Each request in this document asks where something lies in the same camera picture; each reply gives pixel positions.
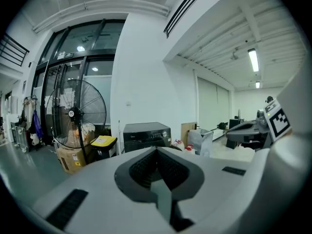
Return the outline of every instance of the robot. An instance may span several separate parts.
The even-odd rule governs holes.
[[[228,132],[257,149],[251,163],[145,148],[92,163],[19,207],[48,233],[263,233],[310,173],[311,66],[307,54],[277,96],[291,135],[276,140],[262,111]]]

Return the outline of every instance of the gray floor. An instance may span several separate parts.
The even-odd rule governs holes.
[[[70,176],[53,149],[44,146],[23,153],[11,143],[0,146],[1,177],[10,193],[28,206]]]

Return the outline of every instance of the handrail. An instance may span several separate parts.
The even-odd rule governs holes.
[[[170,18],[166,28],[164,29],[164,33],[166,34],[167,38],[169,37],[169,34],[171,33],[175,25],[180,21],[182,16],[187,12],[187,10],[192,6],[195,1],[196,0],[183,0],[173,16]]]
[[[7,33],[4,33],[0,41],[0,57],[4,58],[18,66],[22,66],[26,54],[29,50],[20,45]]]
[[[47,28],[49,25],[55,23],[60,19],[64,19],[65,17],[75,15],[76,13],[84,11],[96,10],[109,10],[113,12],[129,12],[140,10],[148,13],[158,14],[164,17],[167,17],[170,12],[169,7],[142,0],[93,0],[76,4],[53,14],[52,16],[48,17],[47,19],[43,20],[35,27],[33,27],[33,31],[35,33],[38,33],[43,29]]]

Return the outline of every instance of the plastic bag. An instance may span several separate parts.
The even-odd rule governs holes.
[[[194,145],[195,153],[200,156],[210,157],[213,148],[214,133],[205,129],[190,130],[187,136],[187,144]]]
[[[38,138],[41,139],[43,137],[43,132],[42,132],[42,129],[41,129],[40,121],[39,121],[39,118],[38,118],[36,110],[34,111],[33,117],[34,117],[36,134],[37,134]]]

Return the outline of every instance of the black appliance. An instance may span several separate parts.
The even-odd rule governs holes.
[[[126,124],[123,130],[125,152],[151,147],[169,147],[171,130],[159,122]]]
[[[243,119],[230,119],[229,122],[229,129],[243,123],[244,120]],[[235,147],[237,146],[237,142],[236,141],[232,141],[232,140],[227,140],[226,142],[226,147],[229,147],[231,149],[235,149]]]

